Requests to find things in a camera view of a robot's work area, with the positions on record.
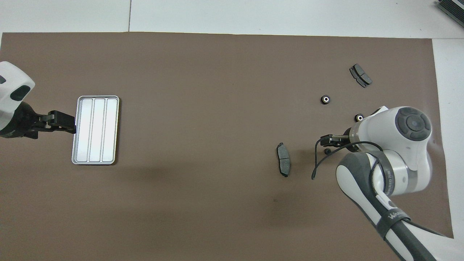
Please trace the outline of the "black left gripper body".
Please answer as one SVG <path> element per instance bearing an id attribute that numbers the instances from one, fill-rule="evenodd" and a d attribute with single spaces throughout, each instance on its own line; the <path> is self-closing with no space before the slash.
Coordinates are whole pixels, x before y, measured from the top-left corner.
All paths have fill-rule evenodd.
<path id="1" fill-rule="evenodd" d="M 53 128 L 46 128 L 46 122 L 40 121 L 42 115 L 37 114 L 26 102 L 22 102 L 14 111 L 10 122 L 0 131 L 3 138 L 38 139 L 39 132 L 54 132 Z"/>

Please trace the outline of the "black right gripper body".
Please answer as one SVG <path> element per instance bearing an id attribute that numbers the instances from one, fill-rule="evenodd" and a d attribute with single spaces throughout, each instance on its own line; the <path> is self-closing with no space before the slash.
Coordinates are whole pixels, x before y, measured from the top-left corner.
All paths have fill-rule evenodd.
<path id="1" fill-rule="evenodd" d="M 328 137 L 330 146 L 339 148 L 358 141 L 358 131 L 356 129 L 346 129 L 341 135 L 330 134 Z"/>

